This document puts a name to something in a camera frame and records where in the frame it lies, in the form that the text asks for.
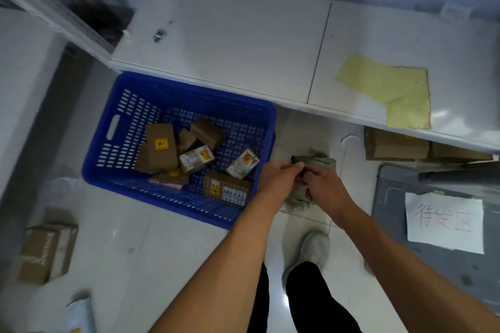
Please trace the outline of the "brown white-taped cardboard box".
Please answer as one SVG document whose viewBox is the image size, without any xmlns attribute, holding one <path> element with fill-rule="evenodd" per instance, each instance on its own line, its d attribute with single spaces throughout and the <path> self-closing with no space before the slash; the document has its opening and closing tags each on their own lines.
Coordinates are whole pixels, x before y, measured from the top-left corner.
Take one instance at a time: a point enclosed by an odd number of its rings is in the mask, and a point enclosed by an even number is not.
<svg viewBox="0 0 500 333">
<path fill-rule="evenodd" d="M 44 223 L 24 232 L 15 262 L 15 281 L 44 285 L 66 275 L 78 235 L 78 225 Z"/>
</svg>

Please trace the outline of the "black trousers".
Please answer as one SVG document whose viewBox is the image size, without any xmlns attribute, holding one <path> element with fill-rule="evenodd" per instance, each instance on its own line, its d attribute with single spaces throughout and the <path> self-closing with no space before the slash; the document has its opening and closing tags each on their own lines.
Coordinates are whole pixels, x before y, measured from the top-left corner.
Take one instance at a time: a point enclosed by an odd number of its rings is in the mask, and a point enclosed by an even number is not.
<svg viewBox="0 0 500 333">
<path fill-rule="evenodd" d="M 319 267 L 313 262 L 305 261 L 291 270 L 285 292 L 298 333 L 325 333 L 324 317 L 334 318 L 334 333 L 361 333 L 354 317 L 332 297 Z M 266 333 L 269 308 L 269 277 L 262 264 L 247 333 Z"/>
</svg>

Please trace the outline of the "white sneaker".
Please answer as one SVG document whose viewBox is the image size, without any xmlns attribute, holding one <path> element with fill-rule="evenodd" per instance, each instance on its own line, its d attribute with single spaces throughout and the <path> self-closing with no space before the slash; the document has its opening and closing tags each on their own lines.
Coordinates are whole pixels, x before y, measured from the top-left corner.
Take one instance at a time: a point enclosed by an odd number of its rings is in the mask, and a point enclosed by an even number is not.
<svg viewBox="0 0 500 333">
<path fill-rule="evenodd" d="M 286 282 L 290 272 L 300 264 L 310 262 L 319 269 L 320 273 L 322 273 L 329 259 L 330 246 L 330 238 L 325 232 L 312 230 L 306 233 L 298 247 L 295 261 L 284 271 L 282 275 L 284 292 L 286 292 Z"/>
</svg>

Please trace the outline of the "white yellow printed carton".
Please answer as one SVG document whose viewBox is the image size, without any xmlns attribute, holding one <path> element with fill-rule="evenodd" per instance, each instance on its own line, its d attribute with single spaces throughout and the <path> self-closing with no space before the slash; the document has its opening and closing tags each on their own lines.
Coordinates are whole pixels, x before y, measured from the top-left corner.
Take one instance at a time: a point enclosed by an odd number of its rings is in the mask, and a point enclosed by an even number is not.
<svg viewBox="0 0 500 333">
<path fill-rule="evenodd" d="M 215 162 L 216 157 L 212 150 L 204 145 L 181 154 L 178 159 L 183 173 L 191 174 Z"/>
<path fill-rule="evenodd" d="M 248 147 L 226 168 L 226 173 L 242 180 L 251 173 L 259 162 L 257 154 Z"/>
</svg>

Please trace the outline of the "black metal bar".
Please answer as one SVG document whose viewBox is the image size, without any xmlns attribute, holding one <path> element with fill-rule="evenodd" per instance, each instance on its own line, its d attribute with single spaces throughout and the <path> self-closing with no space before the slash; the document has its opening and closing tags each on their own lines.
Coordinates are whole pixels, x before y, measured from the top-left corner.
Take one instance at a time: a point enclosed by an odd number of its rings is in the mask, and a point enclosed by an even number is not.
<svg viewBox="0 0 500 333">
<path fill-rule="evenodd" d="M 454 170 L 444 172 L 421 172 L 417 180 L 422 184 L 483 185 L 500 187 L 500 170 Z"/>
</svg>

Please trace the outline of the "grey-green soft parcel bag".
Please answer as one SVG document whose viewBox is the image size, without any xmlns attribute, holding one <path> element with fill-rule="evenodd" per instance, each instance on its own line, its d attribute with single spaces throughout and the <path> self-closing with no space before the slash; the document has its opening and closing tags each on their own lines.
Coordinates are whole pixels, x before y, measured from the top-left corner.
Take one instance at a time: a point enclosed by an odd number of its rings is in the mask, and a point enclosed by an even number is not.
<svg viewBox="0 0 500 333">
<path fill-rule="evenodd" d="M 316 165 L 324 166 L 332 170 L 336 170 L 336 160 L 328 157 L 322 151 L 317 151 L 312 148 L 309 149 L 309 155 L 306 156 L 291 156 L 291 163 L 303 162 L 306 166 Z M 283 210 L 287 213 L 299 213 L 315 207 L 316 204 L 311 201 L 309 197 L 308 186 L 303 185 L 294 189 L 289 196 L 285 199 Z"/>
</svg>

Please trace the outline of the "white handwritten paper sign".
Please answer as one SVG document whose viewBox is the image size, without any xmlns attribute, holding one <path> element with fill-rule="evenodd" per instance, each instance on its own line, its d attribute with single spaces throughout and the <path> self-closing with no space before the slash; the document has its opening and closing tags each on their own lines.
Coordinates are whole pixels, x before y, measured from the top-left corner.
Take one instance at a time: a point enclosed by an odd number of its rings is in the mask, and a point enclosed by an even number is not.
<svg viewBox="0 0 500 333">
<path fill-rule="evenodd" d="M 484 204 L 476 198 L 405 193 L 407 239 L 484 254 Z"/>
</svg>

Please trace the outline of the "blue perforated plastic crate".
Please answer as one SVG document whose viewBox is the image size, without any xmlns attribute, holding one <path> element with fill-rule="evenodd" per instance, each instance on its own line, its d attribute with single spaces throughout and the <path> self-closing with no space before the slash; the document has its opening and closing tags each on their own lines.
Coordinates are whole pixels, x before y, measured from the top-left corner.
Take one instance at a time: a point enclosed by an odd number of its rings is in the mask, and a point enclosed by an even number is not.
<svg viewBox="0 0 500 333">
<path fill-rule="evenodd" d="M 147 124 L 171 123 L 178 133 L 198 118 L 207 118 L 228 134 L 215 151 L 214 164 L 190 175 L 180 190 L 153 183 L 151 175 L 134 170 L 140 146 L 146 142 Z M 268 101 L 124 72 L 109 93 L 82 177 L 95 187 L 230 229 L 244 207 L 206 197 L 204 174 L 223 172 L 244 149 L 252 149 L 260 161 L 248 176 L 253 188 L 246 192 L 247 204 L 256 193 L 262 165 L 270 160 L 276 120 L 276 109 Z"/>
</svg>

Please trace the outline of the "white printed label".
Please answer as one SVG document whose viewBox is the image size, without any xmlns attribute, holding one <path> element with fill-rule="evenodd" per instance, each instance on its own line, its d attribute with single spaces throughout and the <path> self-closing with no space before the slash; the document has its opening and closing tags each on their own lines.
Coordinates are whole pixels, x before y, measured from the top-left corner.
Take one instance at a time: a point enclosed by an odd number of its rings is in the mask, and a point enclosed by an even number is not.
<svg viewBox="0 0 500 333">
<path fill-rule="evenodd" d="M 462 6 L 447 1 L 443 4 L 439 12 L 439 17 L 451 22 L 461 22 L 468 20 L 472 11 L 472 7 Z"/>
</svg>

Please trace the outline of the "yellow paper sheet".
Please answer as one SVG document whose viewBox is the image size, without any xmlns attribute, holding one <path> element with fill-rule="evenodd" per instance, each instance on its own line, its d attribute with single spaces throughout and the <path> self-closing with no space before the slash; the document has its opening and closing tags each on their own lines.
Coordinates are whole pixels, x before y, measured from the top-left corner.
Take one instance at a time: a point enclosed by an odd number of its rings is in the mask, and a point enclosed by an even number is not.
<svg viewBox="0 0 500 333">
<path fill-rule="evenodd" d="M 383 105 L 389 128 L 429 130 L 432 127 L 426 68 L 384 65 L 353 54 L 335 80 Z"/>
</svg>

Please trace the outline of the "person's left hand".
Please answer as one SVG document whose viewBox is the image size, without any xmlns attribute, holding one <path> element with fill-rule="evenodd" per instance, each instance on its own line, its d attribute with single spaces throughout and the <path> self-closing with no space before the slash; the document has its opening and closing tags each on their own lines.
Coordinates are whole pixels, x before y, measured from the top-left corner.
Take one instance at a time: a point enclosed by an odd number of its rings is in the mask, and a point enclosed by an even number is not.
<svg viewBox="0 0 500 333">
<path fill-rule="evenodd" d="M 255 199 L 274 214 L 284 204 L 290 193 L 284 193 L 285 161 L 270 161 L 263 165 L 259 175 L 258 190 Z"/>
</svg>

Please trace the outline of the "person's right forearm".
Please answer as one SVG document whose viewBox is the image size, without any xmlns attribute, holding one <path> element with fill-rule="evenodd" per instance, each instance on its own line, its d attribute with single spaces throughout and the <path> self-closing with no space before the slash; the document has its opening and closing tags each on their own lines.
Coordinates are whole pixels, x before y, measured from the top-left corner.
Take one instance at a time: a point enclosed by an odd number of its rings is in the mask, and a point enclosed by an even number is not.
<svg viewBox="0 0 500 333">
<path fill-rule="evenodd" d="M 409 333 L 500 333 L 500 317 L 348 203 L 328 212 L 365 259 Z"/>
</svg>

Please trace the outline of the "grey plastic tray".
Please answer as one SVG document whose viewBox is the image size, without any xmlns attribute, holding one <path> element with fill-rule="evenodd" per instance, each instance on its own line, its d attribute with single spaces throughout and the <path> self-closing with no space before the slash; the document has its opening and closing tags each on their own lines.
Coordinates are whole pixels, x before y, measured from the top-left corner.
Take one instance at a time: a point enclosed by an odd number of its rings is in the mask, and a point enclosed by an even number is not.
<svg viewBox="0 0 500 333">
<path fill-rule="evenodd" d="M 463 292 L 475 297 L 500 315 L 500 197 L 485 206 L 485 254 L 439 248 L 407 239 L 404 196 L 423 194 L 431 188 L 419 185 L 417 172 L 382 166 L 377 175 L 372 217 L 397 241 Z"/>
</svg>

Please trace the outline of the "person's right hand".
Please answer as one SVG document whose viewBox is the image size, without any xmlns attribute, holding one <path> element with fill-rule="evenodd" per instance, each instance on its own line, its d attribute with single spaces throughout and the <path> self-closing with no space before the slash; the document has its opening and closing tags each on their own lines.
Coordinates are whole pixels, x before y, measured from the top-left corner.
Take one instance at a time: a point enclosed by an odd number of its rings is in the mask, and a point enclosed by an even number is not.
<svg viewBox="0 0 500 333">
<path fill-rule="evenodd" d="M 336 171 L 323 166 L 308 165 L 305 166 L 304 170 L 305 172 L 307 170 L 320 170 L 327 173 L 327 201 L 314 203 L 330 216 L 332 221 L 339 228 L 343 229 L 345 227 L 346 218 L 348 218 L 351 212 L 357 209 L 358 206 L 347 192 L 341 178 L 337 175 Z"/>
</svg>

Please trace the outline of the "pile of brown cardboard boxes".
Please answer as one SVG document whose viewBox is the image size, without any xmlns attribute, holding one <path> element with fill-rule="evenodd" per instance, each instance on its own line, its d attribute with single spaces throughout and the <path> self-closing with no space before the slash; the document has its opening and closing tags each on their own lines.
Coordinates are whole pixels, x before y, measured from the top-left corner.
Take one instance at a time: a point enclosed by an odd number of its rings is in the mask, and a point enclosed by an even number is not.
<svg viewBox="0 0 500 333">
<path fill-rule="evenodd" d="M 228 175 L 226 168 L 248 147 L 257 154 L 251 142 L 254 133 L 254 127 L 207 117 L 191 121 L 177 134 L 171 123 L 148 124 L 134 170 L 149 175 L 147 181 L 163 191 L 174 195 L 187 191 L 241 209 L 249 200 L 257 166 L 242 180 Z M 183 173 L 179 156 L 204 145 L 214 153 L 215 162 Z"/>
</svg>

